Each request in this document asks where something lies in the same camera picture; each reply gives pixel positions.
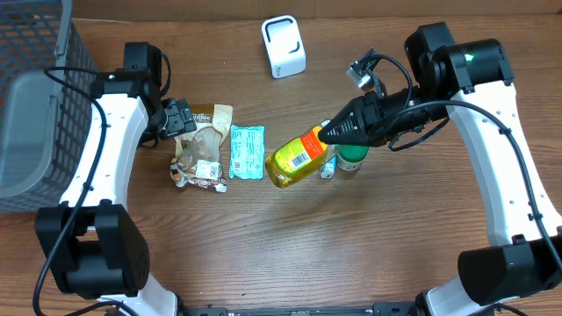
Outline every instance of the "yellow bottle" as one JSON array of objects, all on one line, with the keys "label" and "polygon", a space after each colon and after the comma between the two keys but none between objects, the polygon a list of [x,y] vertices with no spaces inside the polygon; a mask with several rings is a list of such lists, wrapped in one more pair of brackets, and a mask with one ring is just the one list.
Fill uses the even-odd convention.
[{"label": "yellow bottle", "polygon": [[310,176],[334,157],[335,146],[318,139],[318,132],[328,122],[325,120],[314,126],[267,157],[265,169],[273,184],[281,189],[286,188]]}]

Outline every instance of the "wooden table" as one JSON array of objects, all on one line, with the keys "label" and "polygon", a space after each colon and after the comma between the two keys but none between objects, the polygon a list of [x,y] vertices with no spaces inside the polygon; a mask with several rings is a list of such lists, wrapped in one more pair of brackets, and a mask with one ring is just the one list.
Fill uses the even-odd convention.
[{"label": "wooden table", "polygon": [[[231,104],[234,124],[265,126],[266,154],[332,118],[361,94],[344,74],[375,47],[407,65],[403,42],[418,25],[442,18],[300,20],[307,65],[274,80],[261,21],[99,24],[77,28],[98,67],[121,66],[127,41],[148,41],[171,61],[169,95],[191,103]],[[561,16],[446,18],[459,43],[496,38],[515,71],[518,109],[538,172],[562,208]],[[389,92],[405,87],[381,63]],[[229,139],[221,148],[228,170]],[[318,175],[289,189],[228,180],[228,192],[177,190],[169,178],[173,142],[140,149],[129,211],[148,241],[152,273],[188,306],[228,308],[370,305],[412,300],[457,274],[458,254],[487,246],[479,189],[453,124],[399,154],[373,148],[355,175]],[[0,314],[32,313],[44,256],[34,213],[0,215]],[[84,307],[49,276],[48,314]],[[531,315],[560,315],[560,289],[512,305]]]}]

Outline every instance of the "blue snack package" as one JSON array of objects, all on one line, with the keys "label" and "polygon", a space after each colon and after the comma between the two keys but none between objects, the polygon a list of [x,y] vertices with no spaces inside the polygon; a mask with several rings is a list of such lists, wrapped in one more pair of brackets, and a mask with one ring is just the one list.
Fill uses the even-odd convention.
[{"label": "blue snack package", "polygon": [[263,134],[265,127],[238,127],[232,125],[230,132],[230,178],[263,178]]}]

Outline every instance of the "white device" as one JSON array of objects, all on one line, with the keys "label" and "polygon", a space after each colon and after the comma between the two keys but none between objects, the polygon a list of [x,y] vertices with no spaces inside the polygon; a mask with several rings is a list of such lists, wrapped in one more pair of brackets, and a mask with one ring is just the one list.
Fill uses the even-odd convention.
[{"label": "white device", "polygon": [[305,47],[295,18],[284,15],[265,20],[262,35],[274,78],[295,75],[305,70]]}]

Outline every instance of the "mesh basket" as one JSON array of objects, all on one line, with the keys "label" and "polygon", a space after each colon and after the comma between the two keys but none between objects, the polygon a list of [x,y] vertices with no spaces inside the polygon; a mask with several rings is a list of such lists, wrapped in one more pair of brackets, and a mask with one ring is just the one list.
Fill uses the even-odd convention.
[{"label": "mesh basket", "polygon": [[[42,72],[96,70],[71,16],[71,0],[0,1],[0,212],[57,205],[78,166],[90,101]],[[56,75],[86,91],[94,79]]]}]

